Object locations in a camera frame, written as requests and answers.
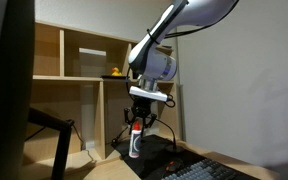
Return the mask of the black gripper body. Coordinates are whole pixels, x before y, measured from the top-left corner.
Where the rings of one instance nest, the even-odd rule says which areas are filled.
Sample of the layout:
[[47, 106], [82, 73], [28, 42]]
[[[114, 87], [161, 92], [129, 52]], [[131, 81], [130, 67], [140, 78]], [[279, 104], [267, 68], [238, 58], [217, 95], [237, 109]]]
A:
[[133, 105], [131, 107], [131, 111], [135, 118], [141, 118], [143, 120], [144, 117], [150, 116], [153, 114], [151, 112], [151, 104], [153, 100], [143, 97], [135, 97], [133, 100]]

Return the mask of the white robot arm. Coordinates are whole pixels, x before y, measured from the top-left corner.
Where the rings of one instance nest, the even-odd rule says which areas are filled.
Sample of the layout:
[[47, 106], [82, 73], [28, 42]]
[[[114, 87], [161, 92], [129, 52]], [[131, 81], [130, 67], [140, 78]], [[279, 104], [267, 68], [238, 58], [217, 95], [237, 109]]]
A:
[[177, 72], [177, 61], [157, 50], [169, 38], [195, 33], [223, 20], [239, 0], [173, 0], [142, 40], [128, 55], [129, 68], [138, 75], [138, 85], [131, 86], [134, 96], [131, 111], [143, 121], [151, 114], [151, 103], [168, 101], [168, 95], [158, 90], [158, 81], [169, 81]]

